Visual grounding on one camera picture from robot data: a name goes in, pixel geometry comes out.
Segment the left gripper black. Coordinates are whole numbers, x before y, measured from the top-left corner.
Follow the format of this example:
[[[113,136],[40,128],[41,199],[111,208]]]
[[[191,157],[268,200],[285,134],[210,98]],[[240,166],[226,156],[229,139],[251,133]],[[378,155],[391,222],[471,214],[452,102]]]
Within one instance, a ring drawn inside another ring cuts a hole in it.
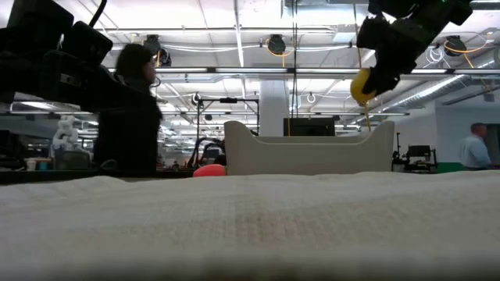
[[[95,28],[98,14],[86,23]],[[155,105],[149,86],[126,80],[62,50],[76,23],[54,0],[14,0],[7,27],[0,28],[0,101],[17,92],[79,105],[89,112]]]

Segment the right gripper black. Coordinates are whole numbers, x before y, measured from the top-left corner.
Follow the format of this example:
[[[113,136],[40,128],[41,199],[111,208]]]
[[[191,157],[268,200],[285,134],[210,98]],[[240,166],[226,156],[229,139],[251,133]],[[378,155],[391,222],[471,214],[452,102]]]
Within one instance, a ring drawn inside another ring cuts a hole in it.
[[[414,11],[406,18],[397,18],[392,23],[379,12],[383,30],[380,43],[376,47],[377,64],[365,69],[364,94],[383,94],[393,90],[400,81],[401,74],[410,73],[416,67],[416,59],[432,42],[429,17],[424,11]]]

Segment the yellow lemon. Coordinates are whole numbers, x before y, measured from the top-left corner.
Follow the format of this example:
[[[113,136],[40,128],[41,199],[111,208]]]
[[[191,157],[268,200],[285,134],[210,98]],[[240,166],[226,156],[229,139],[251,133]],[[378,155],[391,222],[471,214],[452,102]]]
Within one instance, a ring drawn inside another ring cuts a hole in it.
[[[376,91],[364,92],[363,88],[370,78],[370,69],[361,69],[352,79],[350,85],[351,97],[361,106],[366,105],[370,100],[375,98]]]

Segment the red tomato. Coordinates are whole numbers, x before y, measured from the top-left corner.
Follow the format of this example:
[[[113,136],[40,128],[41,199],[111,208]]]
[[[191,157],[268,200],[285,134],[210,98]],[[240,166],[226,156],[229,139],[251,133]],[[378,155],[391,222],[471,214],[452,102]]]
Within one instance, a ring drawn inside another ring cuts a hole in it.
[[[225,176],[226,167],[220,164],[204,165],[193,172],[193,177]]]

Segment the white tupperware container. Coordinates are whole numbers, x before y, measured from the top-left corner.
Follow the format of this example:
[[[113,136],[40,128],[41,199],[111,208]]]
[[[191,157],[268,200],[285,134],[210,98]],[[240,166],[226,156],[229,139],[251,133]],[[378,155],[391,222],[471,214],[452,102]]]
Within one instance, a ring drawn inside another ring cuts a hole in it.
[[[350,137],[256,137],[229,121],[224,133],[230,176],[390,172],[395,123]]]

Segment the person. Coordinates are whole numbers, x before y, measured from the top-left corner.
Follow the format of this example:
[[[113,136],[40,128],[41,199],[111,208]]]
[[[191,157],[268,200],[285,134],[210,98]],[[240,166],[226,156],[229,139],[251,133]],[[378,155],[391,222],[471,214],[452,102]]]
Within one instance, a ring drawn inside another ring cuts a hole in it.
[[[163,120],[150,86],[155,82],[153,54],[140,44],[127,44],[116,60],[113,76],[134,90],[115,110],[98,117],[93,162],[113,162],[119,171],[156,171],[158,134]]]
[[[465,170],[479,171],[493,167],[488,148],[484,142],[488,135],[483,123],[474,123],[470,127],[470,135],[465,137],[459,146],[459,162]]]

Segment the white robot figure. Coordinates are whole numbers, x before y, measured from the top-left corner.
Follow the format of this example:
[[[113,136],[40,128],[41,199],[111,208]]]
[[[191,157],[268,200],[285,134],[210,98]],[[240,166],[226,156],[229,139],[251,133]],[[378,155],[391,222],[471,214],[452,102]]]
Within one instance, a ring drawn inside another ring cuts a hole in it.
[[[58,121],[58,129],[52,138],[52,143],[49,148],[49,155],[54,158],[58,153],[63,151],[78,151],[83,152],[90,157],[92,153],[84,150],[78,144],[79,133],[73,126],[76,119],[74,116],[61,116]]]

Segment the dark box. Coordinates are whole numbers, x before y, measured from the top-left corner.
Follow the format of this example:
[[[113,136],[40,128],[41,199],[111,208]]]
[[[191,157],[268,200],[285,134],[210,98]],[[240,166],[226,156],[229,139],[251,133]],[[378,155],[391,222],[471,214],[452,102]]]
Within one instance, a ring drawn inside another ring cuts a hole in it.
[[[54,164],[58,170],[85,170],[91,168],[91,157],[84,151],[57,151]]]

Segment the black equipment cart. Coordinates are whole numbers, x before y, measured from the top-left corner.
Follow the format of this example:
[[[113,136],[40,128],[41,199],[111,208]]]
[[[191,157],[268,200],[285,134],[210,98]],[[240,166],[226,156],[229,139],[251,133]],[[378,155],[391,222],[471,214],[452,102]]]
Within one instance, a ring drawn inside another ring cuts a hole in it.
[[[436,150],[430,145],[409,145],[402,153],[400,133],[396,133],[396,150],[392,153],[391,171],[396,173],[436,174],[438,162]]]

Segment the black screen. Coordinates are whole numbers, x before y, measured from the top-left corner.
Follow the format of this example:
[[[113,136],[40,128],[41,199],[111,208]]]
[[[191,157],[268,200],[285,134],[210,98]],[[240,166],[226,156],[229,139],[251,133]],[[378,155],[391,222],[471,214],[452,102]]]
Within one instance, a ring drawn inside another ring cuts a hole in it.
[[[289,137],[334,137],[333,118],[284,118],[284,136]]]

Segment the green box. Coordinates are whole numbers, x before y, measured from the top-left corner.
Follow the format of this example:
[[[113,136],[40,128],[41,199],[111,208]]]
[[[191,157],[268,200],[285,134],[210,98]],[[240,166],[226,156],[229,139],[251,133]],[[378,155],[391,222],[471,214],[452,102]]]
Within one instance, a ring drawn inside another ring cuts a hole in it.
[[[464,167],[459,162],[439,162],[437,164],[438,173],[454,173],[463,170]]]

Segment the white pillar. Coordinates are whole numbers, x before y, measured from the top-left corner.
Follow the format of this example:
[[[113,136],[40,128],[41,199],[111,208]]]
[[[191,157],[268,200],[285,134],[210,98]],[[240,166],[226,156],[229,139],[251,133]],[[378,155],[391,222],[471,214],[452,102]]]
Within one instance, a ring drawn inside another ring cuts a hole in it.
[[[289,117],[289,90],[286,80],[261,80],[259,135],[282,137],[284,119]]]

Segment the black and red machine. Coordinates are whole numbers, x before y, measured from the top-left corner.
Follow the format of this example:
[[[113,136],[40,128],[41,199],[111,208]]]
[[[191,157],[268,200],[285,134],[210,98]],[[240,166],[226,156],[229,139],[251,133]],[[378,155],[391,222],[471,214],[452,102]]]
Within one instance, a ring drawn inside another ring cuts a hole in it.
[[[187,162],[187,167],[196,170],[211,164],[222,166],[227,164],[225,141],[210,137],[197,139],[195,148]]]

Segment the white cloth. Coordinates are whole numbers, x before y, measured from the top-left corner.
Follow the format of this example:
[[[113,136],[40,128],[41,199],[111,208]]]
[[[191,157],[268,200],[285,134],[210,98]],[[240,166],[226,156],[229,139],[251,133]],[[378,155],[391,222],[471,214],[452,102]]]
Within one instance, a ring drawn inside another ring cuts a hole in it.
[[[0,187],[0,281],[500,281],[500,172]]]

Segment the silver air duct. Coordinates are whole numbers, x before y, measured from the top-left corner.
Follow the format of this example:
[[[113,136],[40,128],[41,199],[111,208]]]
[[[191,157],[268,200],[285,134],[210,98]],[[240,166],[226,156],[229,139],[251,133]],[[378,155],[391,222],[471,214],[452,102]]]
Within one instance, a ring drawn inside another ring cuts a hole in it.
[[[404,94],[399,95],[398,97],[390,100],[388,103],[369,110],[369,116],[375,116],[376,113],[382,113],[398,106],[404,106],[412,101],[423,100],[425,97],[431,96],[433,93],[439,92],[441,89],[460,84],[465,78],[466,75],[461,74],[450,78],[444,78],[442,80],[426,82],[420,86],[414,87]]]

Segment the black table frame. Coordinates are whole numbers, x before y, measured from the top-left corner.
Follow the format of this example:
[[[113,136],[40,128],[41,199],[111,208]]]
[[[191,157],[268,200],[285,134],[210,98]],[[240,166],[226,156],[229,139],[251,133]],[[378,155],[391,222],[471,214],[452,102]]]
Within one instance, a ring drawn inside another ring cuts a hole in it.
[[[173,180],[193,177],[194,172],[187,171],[156,171],[120,172],[101,170],[52,170],[52,171],[0,171],[0,185],[21,183],[58,182],[77,180],[95,176],[110,176],[125,180]]]

